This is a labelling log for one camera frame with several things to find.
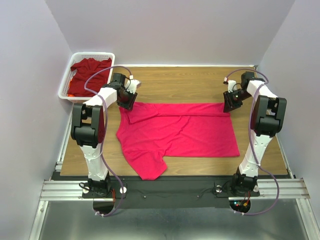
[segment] folded fabric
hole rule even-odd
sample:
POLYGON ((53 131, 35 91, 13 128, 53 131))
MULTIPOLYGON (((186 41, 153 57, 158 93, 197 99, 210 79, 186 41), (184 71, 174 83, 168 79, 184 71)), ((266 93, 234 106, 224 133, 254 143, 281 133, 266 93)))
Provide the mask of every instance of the folded fabric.
MULTIPOLYGON (((71 67, 71 71, 76 73, 73 76, 70 84, 68 95, 73 97, 92 97, 95 94, 84 89, 85 83, 96 72, 111 67, 112 60, 97 61, 94 58, 85 58, 80 62, 75 63, 71 67)), ((99 92, 100 88, 108 83, 110 70, 105 70, 93 77, 87 84, 87 88, 99 92)))
POLYGON ((116 136, 126 161, 143 180, 154 180, 169 157, 236 157, 237 141, 223 103, 134 103, 120 108, 116 136))

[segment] gray wall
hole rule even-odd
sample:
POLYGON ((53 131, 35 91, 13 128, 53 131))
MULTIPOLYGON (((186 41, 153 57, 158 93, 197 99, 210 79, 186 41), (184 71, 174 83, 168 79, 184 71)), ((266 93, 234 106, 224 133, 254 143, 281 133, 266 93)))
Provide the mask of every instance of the gray wall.
POLYGON ((287 99, 279 134, 292 171, 303 177, 320 223, 320 1, 296 0, 266 51, 259 70, 287 99))
POLYGON ((72 52, 118 64, 258 64, 294 0, 46 0, 72 52))
POLYGON ((70 104, 58 88, 71 56, 43 0, 0 1, 0 239, 29 239, 70 104))

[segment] wooden tabletop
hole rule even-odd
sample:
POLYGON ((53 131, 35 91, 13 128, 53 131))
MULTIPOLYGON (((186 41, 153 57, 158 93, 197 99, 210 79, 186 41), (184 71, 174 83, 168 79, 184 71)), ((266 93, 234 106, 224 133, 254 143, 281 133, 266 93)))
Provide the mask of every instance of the wooden tabletop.
MULTIPOLYGON (((133 67, 135 79, 142 82, 138 89, 136 102, 143 103, 222 103, 225 76, 235 70, 234 67, 133 67)), ((125 70, 117 71, 127 75, 125 70)), ((243 71, 234 73, 230 79, 241 81, 243 71)), ((167 157, 163 159, 167 170, 163 176, 199 176, 232 175, 244 159, 247 151, 248 121, 252 98, 243 102, 243 106, 232 111, 231 120, 234 128, 239 157, 167 157)), ((108 126, 103 146, 103 155, 120 176, 137 176, 126 162, 121 145, 116 137, 120 124, 120 112, 117 104, 108 108, 108 126)), ((262 167, 276 175, 286 175, 286 166, 274 137, 268 145, 261 163, 262 167)), ((61 176, 87 176, 86 161, 76 141, 69 138, 62 164, 61 176)))

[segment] laundry basket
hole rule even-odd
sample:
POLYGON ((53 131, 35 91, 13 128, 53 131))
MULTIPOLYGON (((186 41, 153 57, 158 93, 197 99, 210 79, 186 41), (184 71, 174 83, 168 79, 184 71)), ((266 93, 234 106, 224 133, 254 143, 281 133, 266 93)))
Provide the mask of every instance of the laundry basket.
MULTIPOLYGON (((79 63, 82 59, 89 59, 94 58, 97 61, 103 61, 111 59, 111 66, 115 63, 115 55, 111 52, 76 52, 72 55, 70 62, 64 72, 63 79, 59 88, 58 96, 61 99, 67 99, 72 103, 83 103, 87 100, 89 100, 91 97, 81 97, 81 96, 68 96, 68 90, 69 90, 69 83, 73 76, 76 74, 75 71, 71 71, 70 68, 73 64, 79 63)), ((111 80, 113 68, 110 69, 109 77, 108 77, 108 83, 111 80)))

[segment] white baseboard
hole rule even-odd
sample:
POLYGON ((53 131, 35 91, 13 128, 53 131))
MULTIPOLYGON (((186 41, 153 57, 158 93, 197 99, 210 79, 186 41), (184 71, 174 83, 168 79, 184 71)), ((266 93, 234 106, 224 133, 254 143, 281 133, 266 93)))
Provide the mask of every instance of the white baseboard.
POLYGON ((219 64, 121 64, 128 68, 134 67, 182 67, 182 68, 212 68, 212 67, 224 67, 224 68, 253 68, 254 65, 219 65, 219 64))

